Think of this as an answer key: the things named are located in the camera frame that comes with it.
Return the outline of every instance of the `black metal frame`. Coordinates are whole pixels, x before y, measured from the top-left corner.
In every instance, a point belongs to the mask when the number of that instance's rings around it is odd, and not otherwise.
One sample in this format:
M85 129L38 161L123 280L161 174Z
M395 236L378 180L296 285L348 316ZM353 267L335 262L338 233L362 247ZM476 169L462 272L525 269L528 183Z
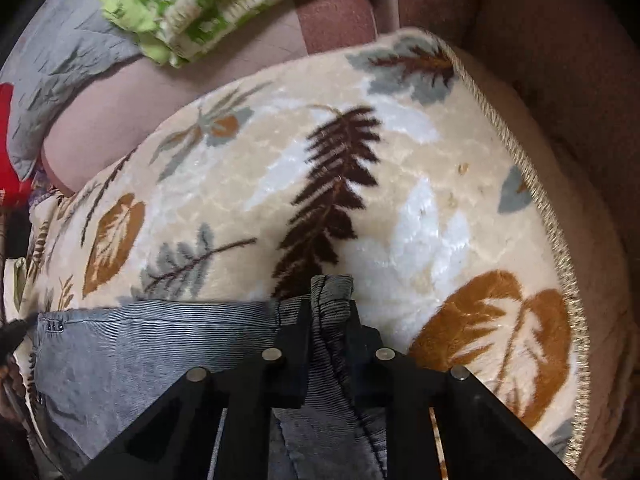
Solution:
M234 370L193 368L74 480L205 479L224 408L214 480L266 479L271 408L297 409L306 397L310 327L304 301L273 348ZM361 325L353 301L345 337L354 403L386 407L388 480L442 478L430 408L450 480L576 480L465 367L418 368Z

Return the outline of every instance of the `gray pants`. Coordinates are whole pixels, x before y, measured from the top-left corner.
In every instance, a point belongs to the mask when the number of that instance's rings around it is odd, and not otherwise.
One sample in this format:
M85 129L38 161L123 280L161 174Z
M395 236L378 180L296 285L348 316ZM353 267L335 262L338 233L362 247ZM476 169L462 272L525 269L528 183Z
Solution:
M301 410L273 410L269 478L382 479L382 410L350 401L344 322L353 281L311 283L313 353ZM79 470L187 370L233 368L296 321L300 298L263 303L142 301L42 314L34 336L38 418L68 473Z

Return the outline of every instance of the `metal bolt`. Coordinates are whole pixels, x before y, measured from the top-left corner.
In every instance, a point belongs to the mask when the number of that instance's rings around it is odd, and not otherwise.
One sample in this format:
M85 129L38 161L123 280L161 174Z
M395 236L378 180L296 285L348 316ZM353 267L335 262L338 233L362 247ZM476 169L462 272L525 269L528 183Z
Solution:
M187 380L192 383L199 383L207 376L207 371L204 368L196 367L187 372Z
M391 361L396 357L396 353L391 348L378 348L376 350L376 357L381 361Z
M262 351L262 358L265 361L277 361L282 357L282 350L279 348L267 348Z
M464 381L469 375L471 372L463 365L455 365L451 368L451 376L458 381Z

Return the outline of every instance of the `gray leaf print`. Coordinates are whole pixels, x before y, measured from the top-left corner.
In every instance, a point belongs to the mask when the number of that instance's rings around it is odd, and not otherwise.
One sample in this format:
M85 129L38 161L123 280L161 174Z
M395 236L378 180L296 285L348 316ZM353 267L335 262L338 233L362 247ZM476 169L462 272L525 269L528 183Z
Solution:
M131 295L118 298L120 304L141 300L178 301L189 289L190 299L196 300L214 254L255 244L256 238L246 238L231 244L213 247L213 232L203 223L198 229L195 247L179 242L174 250L162 244L154 266L140 272L140 288L132 287Z
M502 184L498 213L515 213L526 208L532 201L533 197L524 182L520 170L517 166L513 166Z
M455 79L453 63L441 46L405 36L393 49L378 48L347 56L351 65L373 74L370 94L411 91L411 99L427 105L443 100Z
M238 88L235 88L214 104L208 112L203 112L202 104L200 104L196 122L185 130L167 135L151 156L149 164L155 163L161 153L173 153L161 171L158 182L172 176L203 139L209 148L221 146L235 139L240 128L254 114L247 106L238 107L268 84L268 82L259 84L242 93Z
M567 447L569 447L569 441L571 440L573 432L573 421L568 418L554 431L552 440L547 445L560 460L564 460L564 455L566 454Z

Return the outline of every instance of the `bare skin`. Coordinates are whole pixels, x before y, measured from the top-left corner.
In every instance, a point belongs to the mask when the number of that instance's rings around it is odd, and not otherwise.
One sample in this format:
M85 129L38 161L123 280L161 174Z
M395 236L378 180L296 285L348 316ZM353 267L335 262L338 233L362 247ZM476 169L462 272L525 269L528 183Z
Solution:
M7 364L0 366L0 416L5 420L17 424L19 422L18 416L4 394L5 383L8 383L13 391L20 397L24 397L27 393L22 375L20 374L20 368L13 357L7 359Z

